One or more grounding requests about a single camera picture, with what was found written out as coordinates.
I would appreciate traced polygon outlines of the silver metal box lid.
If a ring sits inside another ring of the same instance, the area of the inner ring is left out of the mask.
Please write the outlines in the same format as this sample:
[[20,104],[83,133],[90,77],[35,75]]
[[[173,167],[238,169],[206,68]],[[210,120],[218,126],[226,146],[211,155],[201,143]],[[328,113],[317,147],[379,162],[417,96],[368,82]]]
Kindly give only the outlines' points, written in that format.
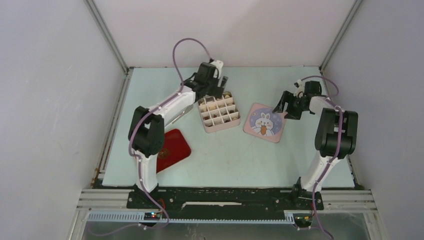
[[279,143],[286,123],[286,112],[274,113],[273,108],[254,103],[247,115],[243,131],[272,143]]

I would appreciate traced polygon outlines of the red plastic tray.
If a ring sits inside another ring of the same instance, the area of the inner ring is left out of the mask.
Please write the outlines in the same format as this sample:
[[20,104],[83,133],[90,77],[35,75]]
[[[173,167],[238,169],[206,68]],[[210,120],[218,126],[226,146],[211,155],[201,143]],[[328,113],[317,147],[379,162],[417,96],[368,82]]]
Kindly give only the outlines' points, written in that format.
[[179,163],[192,153],[192,149],[179,129],[172,129],[165,133],[162,148],[169,150],[169,156],[166,159],[157,157],[156,173]]

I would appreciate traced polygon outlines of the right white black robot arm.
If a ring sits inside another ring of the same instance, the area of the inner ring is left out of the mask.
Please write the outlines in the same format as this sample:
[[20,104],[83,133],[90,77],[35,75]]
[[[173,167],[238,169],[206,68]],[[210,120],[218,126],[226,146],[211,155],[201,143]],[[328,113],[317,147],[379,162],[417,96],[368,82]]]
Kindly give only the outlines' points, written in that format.
[[322,183],[334,166],[354,152],[357,142],[359,115],[344,110],[329,96],[323,94],[322,85],[313,76],[299,79],[294,83],[294,93],[285,90],[272,110],[283,113],[288,120],[300,120],[304,112],[319,116],[314,147],[316,155],[306,174],[293,186],[291,204],[304,209],[322,189]]

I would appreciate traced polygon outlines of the white divided chocolate box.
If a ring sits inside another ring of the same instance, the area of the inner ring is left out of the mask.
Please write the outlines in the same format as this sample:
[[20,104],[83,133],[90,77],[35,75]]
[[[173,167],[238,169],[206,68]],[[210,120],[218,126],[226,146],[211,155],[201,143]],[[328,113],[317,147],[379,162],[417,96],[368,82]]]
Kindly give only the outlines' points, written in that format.
[[241,123],[240,111],[230,91],[219,97],[203,97],[197,103],[203,128],[208,134],[234,128]]

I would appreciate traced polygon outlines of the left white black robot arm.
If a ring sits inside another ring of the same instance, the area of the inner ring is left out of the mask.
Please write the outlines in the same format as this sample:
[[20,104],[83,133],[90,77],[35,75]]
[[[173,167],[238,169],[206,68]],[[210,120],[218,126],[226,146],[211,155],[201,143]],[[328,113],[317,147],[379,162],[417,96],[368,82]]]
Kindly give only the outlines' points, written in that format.
[[222,94],[228,80],[222,75],[223,61],[202,62],[191,77],[182,80],[179,88],[162,102],[149,108],[134,110],[128,133],[128,152],[136,160],[136,185],[143,190],[138,201],[153,208],[158,194],[157,158],[165,143],[165,128],[180,118],[189,107],[203,97]]

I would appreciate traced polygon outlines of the silver metal tongs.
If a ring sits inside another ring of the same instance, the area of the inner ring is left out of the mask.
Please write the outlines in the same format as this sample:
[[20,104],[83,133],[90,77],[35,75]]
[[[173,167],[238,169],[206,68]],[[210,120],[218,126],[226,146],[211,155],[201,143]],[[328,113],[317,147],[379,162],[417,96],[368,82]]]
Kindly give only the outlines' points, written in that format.
[[170,122],[171,124],[174,124],[177,122],[180,118],[182,118],[184,115],[189,113],[193,109],[193,105],[187,106],[184,110],[182,110],[179,114],[175,116],[175,118]]

